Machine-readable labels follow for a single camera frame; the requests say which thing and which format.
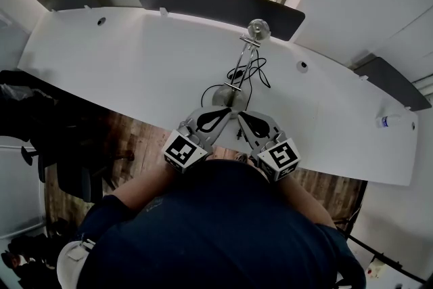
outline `plastic bottle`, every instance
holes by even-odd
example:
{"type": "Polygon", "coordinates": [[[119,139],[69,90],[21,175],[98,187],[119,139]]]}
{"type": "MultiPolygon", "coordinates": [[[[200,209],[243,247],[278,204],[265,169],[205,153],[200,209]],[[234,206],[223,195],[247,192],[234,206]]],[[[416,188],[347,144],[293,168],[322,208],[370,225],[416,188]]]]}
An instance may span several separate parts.
{"type": "Polygon", "coordinates": [[[377,117],[376,126],[378,128],[392,127],[399,122],[400,116],[398,114],[390,114],[389,116],[377,117]]]}

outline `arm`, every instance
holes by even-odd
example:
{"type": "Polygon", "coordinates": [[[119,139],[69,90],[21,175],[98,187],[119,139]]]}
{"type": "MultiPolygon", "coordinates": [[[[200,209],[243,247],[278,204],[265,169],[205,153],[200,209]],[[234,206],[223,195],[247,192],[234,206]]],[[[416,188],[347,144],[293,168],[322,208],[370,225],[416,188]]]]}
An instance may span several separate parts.
{"type": "Polygon", "coordinates": [[[156,196],[162,194],[176,176],[176,170],[164,162],[156,169],[127,181],[114,190],[112,195],[116,196],[129,209],[139,212],[156,196]]]}
{"type": "Polygon", "coordinates": [[[310,219],[314,224],[322,224],[336,229],[331,216],[298,182],[287,176],[277,182],[279,190],[290,206],[310,219]]]}

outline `white desk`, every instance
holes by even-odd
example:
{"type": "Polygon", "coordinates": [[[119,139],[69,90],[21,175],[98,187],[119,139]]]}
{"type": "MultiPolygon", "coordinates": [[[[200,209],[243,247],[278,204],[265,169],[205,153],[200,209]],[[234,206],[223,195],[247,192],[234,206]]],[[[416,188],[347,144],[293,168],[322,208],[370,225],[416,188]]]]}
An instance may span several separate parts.
{"type": "MultiPolygon", "coordinates": [[[[174,129],[200,107],[205,88],[225,81],[242,49],[242,33],[246,29],[138,8],[52,12],[31,34],[19,68],[95,104],[174,129]],[[106,23],[98,26],[102,17],[106,23]]],[[[349,69],[293,43],[271,39],[260,56],[268,59],[264,70],[272,88],[255,76],[249,109],[272,116],[293,138],[301,167],[409,185],[415,113],[349,69]],[[296,69],[300,60],[309,66],[306,74],[296,69]],[[402,119],[377,129],[381,112],[402,119]]],[[[238,129],[231,121],[216,144],[249,152],[236,139],[238,129]]]]}

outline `dark gray panel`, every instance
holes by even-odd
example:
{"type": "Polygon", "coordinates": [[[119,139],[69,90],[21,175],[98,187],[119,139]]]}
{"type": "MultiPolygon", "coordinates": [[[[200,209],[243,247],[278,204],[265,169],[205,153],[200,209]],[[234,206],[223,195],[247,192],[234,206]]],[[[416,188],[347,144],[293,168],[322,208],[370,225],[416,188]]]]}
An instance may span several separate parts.
{"type": "Polygon", "coordinates": [[[359,76],[368,76],[368,81],[397,99],[411,111],[425,110],[432,105],[401,73],[381,57],[376,57],[355,69],[359,76]]]}
{"type": "Polygon", "coordinates": [[[165,7],[168,12],[208,18],[246,28],[260,18],[271,35],[288,41],[305,19],[303,12],[269,0],[140,0],[149,10],[165,7]]]}
{"type": "Polygon", "coordinates": [[[82,9],[84,5],[89,7],[101,7],[98,0],[38,0],[38,2],[49,11],[82,9]]]}

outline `lamp base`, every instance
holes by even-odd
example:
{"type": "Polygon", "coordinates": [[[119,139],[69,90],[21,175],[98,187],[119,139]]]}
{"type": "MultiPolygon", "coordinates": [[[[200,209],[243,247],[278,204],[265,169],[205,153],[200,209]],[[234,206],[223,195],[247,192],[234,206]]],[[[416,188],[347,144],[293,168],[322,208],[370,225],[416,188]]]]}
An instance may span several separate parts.
{"type": "Polygon", "coordinates": [[[248,98],[243,91],[234,91],[227,85],[219,87],[212,97],[213,106],[227,106],[231,108],[230,118],[236,118],[237,114],[246,110],[248,98]]]}

